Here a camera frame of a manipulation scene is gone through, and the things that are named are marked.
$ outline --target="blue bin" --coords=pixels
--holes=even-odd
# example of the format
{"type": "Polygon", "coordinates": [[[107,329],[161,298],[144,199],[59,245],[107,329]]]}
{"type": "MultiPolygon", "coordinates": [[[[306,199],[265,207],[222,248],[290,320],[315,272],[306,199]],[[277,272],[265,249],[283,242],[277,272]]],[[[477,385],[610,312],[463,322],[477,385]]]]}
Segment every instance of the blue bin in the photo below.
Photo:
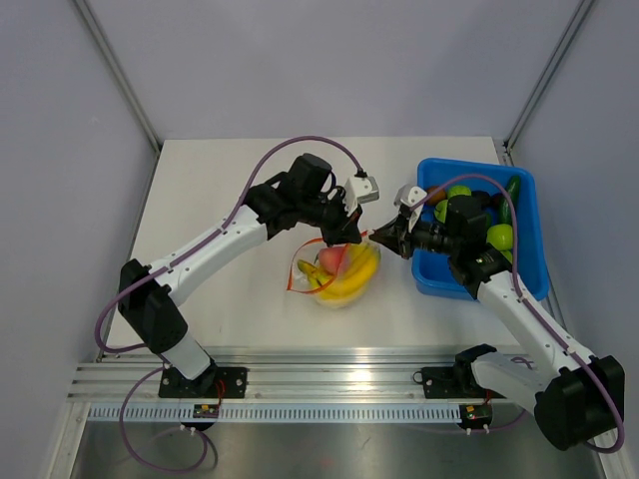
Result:
{"type": "MultiPolygon", "coordinates": [[[[519,274],[532,295],[537,300],[543,299],[548,294],[549,283],[534,178],[521,168],[428,158],[419,163],[417,185],[426,189],[467,173],[486,175],[504,186],[513,175],[521,177],[521,193],[517,203],[519,274]]],[[[479,179],[464,180],[461,183],[472,190],[484,190],[491,195],[497,193],[495,186],[479,179]]],[[[434,221],[433,211],[434,207],[424,207],[422,218],[427,222],[434,221]]],[[[492,213],[493,224],[496,225],[497,217],[494,212],[492,213]]],[[[412,275],[417,283],[417,289],[423,294],[472,299],[470,294],[452,278],[447,260],[445,254],[416,250],[412,258],[412,275]]]]}

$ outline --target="perforated metal strip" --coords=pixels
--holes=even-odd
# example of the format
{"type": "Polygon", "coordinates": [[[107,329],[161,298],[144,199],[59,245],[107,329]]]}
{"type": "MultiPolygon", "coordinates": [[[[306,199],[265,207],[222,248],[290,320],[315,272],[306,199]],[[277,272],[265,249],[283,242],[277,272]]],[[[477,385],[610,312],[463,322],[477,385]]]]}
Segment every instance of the perforated metal strip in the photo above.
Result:
{"type": "MultiPolygon", "coordinates": [[[[119,403],[95,403],[89,421],[117,421],[119,403]]],[[[127,422],[456,423],[454,404],[225,404],[219,417],[195,418],[194,404],[130,404],[127,422]]]]}

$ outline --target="green apple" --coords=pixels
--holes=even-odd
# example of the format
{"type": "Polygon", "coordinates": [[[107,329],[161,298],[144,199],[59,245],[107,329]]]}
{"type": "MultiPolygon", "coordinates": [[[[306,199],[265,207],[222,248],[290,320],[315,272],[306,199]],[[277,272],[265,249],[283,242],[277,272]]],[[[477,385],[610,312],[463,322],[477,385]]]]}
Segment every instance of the green apple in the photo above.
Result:
{"type": "Polygon", "coordinates": [[[448,211],[448,200],[443,200],[435,206],[435,219],[440,223],[446,223],[446,212],[448,211]]]}
{"type": "Polygon", "coordinates": [[[469,187],[465,187],[464,185],[455,185],[454,187],[450,187],[446,192],[448,194],[448,198],[456,197],[457,195],[464,195],[465,197],[472,196],[472,191],[469,187]]]}
{"type": "Polygon", "coordinates": [[[502,224],[490,227],[486,242],[489,242],[495,249],[500,251],[512,249],[512,226],[502,224]]]}

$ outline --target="gray floor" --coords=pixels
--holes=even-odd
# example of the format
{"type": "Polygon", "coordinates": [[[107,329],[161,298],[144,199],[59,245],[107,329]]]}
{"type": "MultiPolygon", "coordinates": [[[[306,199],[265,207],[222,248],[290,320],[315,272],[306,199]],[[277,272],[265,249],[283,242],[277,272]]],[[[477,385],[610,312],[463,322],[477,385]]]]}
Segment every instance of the gray floor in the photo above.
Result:
{"type": "MultiPolygon", "coordinates": [[[[167,424],[127,424],[134,447],[167,424]]],[[[216,444],[204,467],[188,477],[277,479],[386,478],[601,478],[598,460],[584,447],[560,452],[547,444],[527,418],[517,428],[488,436],[437,434],[456,426],[391,424],[216,424],[216,444]]],[[[187,433],[167,436],[141,455],[166,467],[185,467],[202,451],[187,433]]],[[[74,478],[164,476],[127,457],[115,423],[89,423],[74,478]]]]}

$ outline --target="white table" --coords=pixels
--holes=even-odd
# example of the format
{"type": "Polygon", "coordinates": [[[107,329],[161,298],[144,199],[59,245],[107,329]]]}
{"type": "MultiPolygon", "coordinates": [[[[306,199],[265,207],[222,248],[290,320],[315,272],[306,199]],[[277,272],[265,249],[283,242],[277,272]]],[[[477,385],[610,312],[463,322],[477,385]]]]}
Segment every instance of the white table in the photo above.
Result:
{"type": "MultiPolygon", "coordinates": [[[[396,216],[399,187],[415,183],[424,158],[498,163],[492,140],[476,138],[342,138],[377,179],[379,201],[364,205],[359,225],[379,227],[396,216]]],[[[165,143],[133,249],[148,263],[192,239],[227,213],[256,161],[279,140],[170,140],[165,143]]],[[[338,182],[353,172],[338,150],[319,143],[290,146],[258,176],[263,181],[287,170],[304,152],[329,161],[338,182]]],[[[502,352],[521,351],[492,313],[478,303],[420,294],[410,263],[382,252],[366,296],[351,307],[329,310],[311,298],[286,292],[292,255],[319,232],[297,226],[246,252],[206,281],[182,306],[203,346],[253,348],[384,347],[453,353],[488,342],[502,352]]],[[[111,346],[139,342],[116,314],[111,346]]]]}

